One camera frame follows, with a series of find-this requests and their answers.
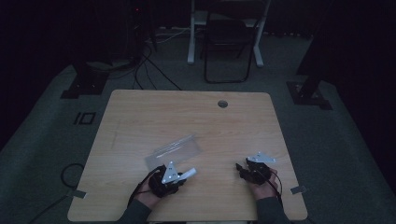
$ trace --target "sleeve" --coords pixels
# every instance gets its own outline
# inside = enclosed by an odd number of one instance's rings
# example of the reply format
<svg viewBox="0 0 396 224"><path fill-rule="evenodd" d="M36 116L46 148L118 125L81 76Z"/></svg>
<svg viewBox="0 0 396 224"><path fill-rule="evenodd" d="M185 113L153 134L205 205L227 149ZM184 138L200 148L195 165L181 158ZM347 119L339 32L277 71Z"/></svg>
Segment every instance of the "sleeve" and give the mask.
<svg viewBox="0 0 396 224"><path fill-rule="evenodd" d="M117 224L145 224L151 209L138 200L133 200L127 207Z"/></svg>
<svg viewBox="0 0 396 224"><path fill-rule="evenodd" d="M256 208L259 224L290 223L276 197L257 200Z"/></svg>

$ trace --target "dark background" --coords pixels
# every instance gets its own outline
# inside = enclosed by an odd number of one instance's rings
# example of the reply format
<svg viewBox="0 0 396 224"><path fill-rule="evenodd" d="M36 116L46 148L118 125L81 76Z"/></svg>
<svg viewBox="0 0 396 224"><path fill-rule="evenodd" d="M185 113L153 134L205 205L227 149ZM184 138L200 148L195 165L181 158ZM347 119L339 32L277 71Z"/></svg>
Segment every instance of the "dark background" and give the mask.
<svg viewBox="0 0 396 224"><path fill-rule="evenodd" d="M190 2L152 0L153 27L188 27ZM207 0L197 0L205 7ZM2 1L0 104L3 147L50 81L72 61L133 56L141 1ZM380 170L395 191L395 4L389 0L273 0L265 32L313 36L298 70L338 90Z"/></svg>

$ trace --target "hole in table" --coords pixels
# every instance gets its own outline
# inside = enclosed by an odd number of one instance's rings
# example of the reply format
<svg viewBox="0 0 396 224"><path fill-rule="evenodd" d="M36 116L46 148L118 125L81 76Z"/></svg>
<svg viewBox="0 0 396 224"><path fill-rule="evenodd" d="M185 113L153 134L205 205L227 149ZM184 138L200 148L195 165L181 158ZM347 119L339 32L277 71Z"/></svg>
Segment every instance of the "hole in table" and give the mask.
<svg viewBox="0 0 396 224"><path fill-rule="evenodd" d="M218 106L221 108L225 108L228 106L228 103L225 100L220 100L220 101L218 101Z"/></svg>

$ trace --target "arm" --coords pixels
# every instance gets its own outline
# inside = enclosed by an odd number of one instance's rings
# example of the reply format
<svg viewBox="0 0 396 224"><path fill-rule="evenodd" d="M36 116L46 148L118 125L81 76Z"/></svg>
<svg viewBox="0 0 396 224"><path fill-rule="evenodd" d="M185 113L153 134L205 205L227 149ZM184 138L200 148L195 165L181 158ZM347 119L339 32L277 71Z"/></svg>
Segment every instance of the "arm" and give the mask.
<svg viewBox="0 0 396 224"><path fill-rule="evenodd" d="M155 196L149 188L149 180L146 180L140 190L127 207L118 224L145 224L154 206L161 200Z"/></svg>
<svg viewBox="0 0 396 224"><path fill-rule="evenodd" d="M277 189L275 175L272 174L269 181ZM276 198L276 190L265 182L262 185L248 183L254 199L256 200L257 217L259 224L283 224L290 223Z"/></svg>

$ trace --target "wooden table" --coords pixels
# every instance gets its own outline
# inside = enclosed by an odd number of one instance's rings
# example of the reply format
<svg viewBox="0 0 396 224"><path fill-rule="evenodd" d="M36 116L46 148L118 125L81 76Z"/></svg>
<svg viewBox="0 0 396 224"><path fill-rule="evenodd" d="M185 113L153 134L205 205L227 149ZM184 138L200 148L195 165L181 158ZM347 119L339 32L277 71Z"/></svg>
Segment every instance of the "wooden table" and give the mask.
<svg viewBox="0 0 396 224"><path fill-rule="evenodd" d="M228 106L221 108L218 101ZM291 194L299 184L271 98L262 92L114 91L108 102L78 189L72 221L117 220L135 186L147 175L145 158L156 148L188 134L202 152L176 168L197 175L177 194L164 198L149 221L220 221L256 219L247 183L235 170L258 151L276 159L283 184L286 215L307 217L303 197Z"/></svg>

